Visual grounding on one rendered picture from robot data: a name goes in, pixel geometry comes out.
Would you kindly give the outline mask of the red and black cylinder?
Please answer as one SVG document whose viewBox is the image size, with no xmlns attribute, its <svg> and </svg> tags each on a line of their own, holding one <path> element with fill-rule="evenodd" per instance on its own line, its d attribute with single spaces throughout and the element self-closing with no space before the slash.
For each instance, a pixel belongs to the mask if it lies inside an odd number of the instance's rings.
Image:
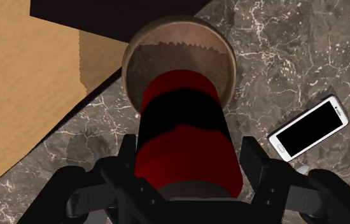
<svg viewBox="0 0 350 224">
<path fill-rule="evenodd" d="M 134 174 L 167 200 L 239 196 L 241 169 L 218 94 L 205 76 L 175 70 L 148 85 Z"/>
</svg>

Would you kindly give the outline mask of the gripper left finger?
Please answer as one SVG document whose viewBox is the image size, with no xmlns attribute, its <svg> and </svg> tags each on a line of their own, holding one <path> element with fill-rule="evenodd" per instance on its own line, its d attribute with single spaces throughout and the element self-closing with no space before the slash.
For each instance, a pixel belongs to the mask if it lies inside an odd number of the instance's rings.
<svg viewBox="0 0 350 224">
<path fill-rule="evenodd" d="M 57 169 L 17 224 L 163 224 L 163 198 L 134 175 L 136 137 L 127 134 L 116 156 L 90 171 Z"/>
</svg>

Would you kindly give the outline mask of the white smartphone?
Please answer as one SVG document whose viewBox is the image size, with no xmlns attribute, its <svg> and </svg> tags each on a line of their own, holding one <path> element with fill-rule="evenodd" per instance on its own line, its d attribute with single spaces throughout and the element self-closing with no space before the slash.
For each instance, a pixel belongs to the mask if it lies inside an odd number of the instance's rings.
<svg viewBox="0 0 350 224">
<path fill-rule="evenodd" d="M 289 162 L 348 124 L 349 118 L 341 101 L 330 94 L 278 127 L 267 139 L 280 157 Z"/>
</svg>

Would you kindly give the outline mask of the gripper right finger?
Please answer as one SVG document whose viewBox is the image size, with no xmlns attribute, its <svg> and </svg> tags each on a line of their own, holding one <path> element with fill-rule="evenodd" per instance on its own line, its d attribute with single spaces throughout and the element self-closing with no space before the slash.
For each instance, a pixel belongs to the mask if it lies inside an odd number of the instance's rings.
<svg viewBox="0 0 350 224">
<path fill-rule="evenodd" d="M 281 224 L 290 210 L 307 224 L 350 224 L 350 186 L 334 172 L 301 174 L 270 158 L 252 136 L 242 139 L 239 163 L 255 193 L 251 203 L 264 223 Z"/>
</svg>

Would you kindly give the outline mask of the brown round bowl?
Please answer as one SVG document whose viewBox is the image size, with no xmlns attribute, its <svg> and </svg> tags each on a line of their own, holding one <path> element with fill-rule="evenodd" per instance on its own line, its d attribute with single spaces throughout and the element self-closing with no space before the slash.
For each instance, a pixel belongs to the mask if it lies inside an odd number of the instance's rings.
<svg viewBox="0 0 350 224">
<path fill-rule="evenodd" d="M 158 75 L 186 69 L 203 74 L 216 88 L 221 106 L 231 100 L 237 77 L 234 50 L 206 21 L 185 15 L 146 24 L 131 39 L 122 59 L 122 84 L 136 111 L 143 92 Z"/>
</svg>

